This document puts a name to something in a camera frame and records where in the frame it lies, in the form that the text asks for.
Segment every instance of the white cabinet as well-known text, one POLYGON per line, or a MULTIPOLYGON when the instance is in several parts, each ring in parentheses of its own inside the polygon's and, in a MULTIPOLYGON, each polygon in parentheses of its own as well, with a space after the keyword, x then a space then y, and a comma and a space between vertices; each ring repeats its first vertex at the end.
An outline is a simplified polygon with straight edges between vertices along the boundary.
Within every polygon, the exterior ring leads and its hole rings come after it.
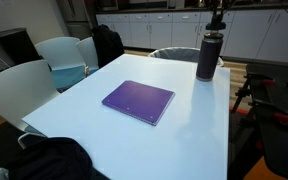
POLYGON ((172 45, 172 13, 150 14, 151 49, 172 45))
POLYGON ((255 59, 275 11, 236 11, 224 56, 255 59))
POLYGON ((171 46, 172 13, 130 14, 133 47, 161 49, 171 46))
POLYGON ((98 25, 106 25, 108 26, 110 29, 112 29, 112 21, 113 21, 113 18, 112 18, 113 15, 110 15, 110 14, 100 14, 100 15, 96 15, 96 19, 97 19, 97 24, 98 25))
POLYGON ((171 47, 172 23, 150 23, 151 49, 171 47))
POLYGON ((288 14, 285 10, 277 10, 271 19, 256 59, 288 63, 288 14))
POLYGON ((150 24, 148 14, 130 14, 133 47, 150 48, 150 24))
POLYGON ((200 13, 173 13, 172 46, 195 47, 200 13))
MULTIPOLYGON (((219 32, 222 33, 224 35, 223 37, 223 45, 222 45, 222 49, 221 49, 221 52, 220 52, 220 55, 223 55, 224 53, 224 50, 225 50, 225 47, 226 47, 226 42, 227 42, 227 39, 228 39, 228 36, 229 36, 229 32, 230 32, 230 29, 231 29, 231 24, 232 24, 232 21, 233 21, 233 17, 234 17, 234 14, 235 14, 235 11, 229 11, 227 12, 226 14, 224 14, 223 16, 223 22, 225 22, 226 24, 226 28, 223 29, 223 30, 220 30, 219 32)), ((206 32, 209 32, 209 30, 206 30, 206 25, 208 23, 211 23, 212 21, 212 13, 211 12, 202 12, 201 13, 201 21, 200 21, 200 24, 199 24, 199 30, 198 30, 198 38, 197 38, 197 42, 196 42, 196 48, 201 48, 201 44, 202 44, 202 40, 204 38, 204 34, 206 32)))
POLYGON ((96 15, 98 25, 104 24, 112 31, 117 32, 124 46, 132 46, 130 18, 128 14, 96 15))
POLYGON ((113 31, 116 31, 122 39, 123 45, 132 46, 132 35, 130 26, 130 17, 128 14, 116 14, 112 16, 113 31))

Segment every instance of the black bag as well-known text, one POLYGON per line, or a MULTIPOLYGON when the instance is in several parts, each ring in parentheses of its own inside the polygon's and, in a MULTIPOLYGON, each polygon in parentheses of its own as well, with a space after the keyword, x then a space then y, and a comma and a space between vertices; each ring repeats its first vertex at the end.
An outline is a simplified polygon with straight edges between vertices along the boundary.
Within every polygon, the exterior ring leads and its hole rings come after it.
POLYGON ((87 152, 73 139, 49 138, 19 153, 5 167, 10 180, 94 179, 87 152))
POLYGON ((100 25, 93 28, 92 33, 100 68, 124 54, 123 43, 117 32, 111 31, 106 25, 100 25))

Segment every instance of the chair backrest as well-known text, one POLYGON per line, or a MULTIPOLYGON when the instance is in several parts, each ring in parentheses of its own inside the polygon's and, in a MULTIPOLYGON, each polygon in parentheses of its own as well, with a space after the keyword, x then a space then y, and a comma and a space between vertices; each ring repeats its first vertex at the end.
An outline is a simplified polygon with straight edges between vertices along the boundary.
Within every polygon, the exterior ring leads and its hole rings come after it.
POLYGON ((77 42, 76 47, 82 54, 86 65, 89 66, 90 69, 98 69, 98 58, 93 37, 77 42))
POLYGON ((67 69, 85 65, 85 61, 76 48, 80 40, 74 37, 48 39, 35 45, 52 70, 67 69))
MULTIPOLYGON (((148 57, 171 59, 179 61, 197 62, 200 57, 200 49, 188 47, 170 47, 155 50, 148 57)), ((222 58, 218 58, 217 66, 224 66, 222 58)))
POLYGON ((0 116, 24 131, 22 118, 59 95, 45 60, 0 72, 0 116))

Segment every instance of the purple notebook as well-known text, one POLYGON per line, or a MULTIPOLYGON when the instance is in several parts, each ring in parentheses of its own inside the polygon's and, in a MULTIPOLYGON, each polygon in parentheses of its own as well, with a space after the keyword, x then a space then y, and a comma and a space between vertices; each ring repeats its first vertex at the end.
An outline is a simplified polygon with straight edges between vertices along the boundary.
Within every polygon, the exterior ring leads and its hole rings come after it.
POLYGON ((156 126, 174 95, 172 91, 124 81, 102 103, 156 126))

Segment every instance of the white chair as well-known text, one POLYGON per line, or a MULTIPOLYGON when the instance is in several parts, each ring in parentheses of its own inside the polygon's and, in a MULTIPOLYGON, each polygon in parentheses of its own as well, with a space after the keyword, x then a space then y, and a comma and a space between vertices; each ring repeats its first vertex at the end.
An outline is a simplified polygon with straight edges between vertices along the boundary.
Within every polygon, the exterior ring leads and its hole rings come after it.
MULTIPOLYGON (((150 53, 148 57, 161 58, 161 59, 172 59, 188 62, 198 62, 200 55, 200 49, 188 48, 188 47, 170 47, 155 50, 150 53)), ((222 58, 218 58, 217 66, 224 66, 222 58)))
POLYGON ((89 37, 83 39, 80 42, 77 42, 76 47, 80 51, 81 55, 85 60, 86 65, 89 68, 89 74, 92 74, 95 71, 97 71, 99 69, 98 58, 93 37, 89 37))
POLYGON ((22 121, 22 118, 58 96, 47 62, 45 60, 20 64, 0 72, 0 116, 21 131, 21 139, 40 132, 22 121))
POLYGON ((52 68, 57 89, 67 89, 85 78, 85 61, 76 48, 79 41, 74 37, 58 37, 35 45, 52 68))

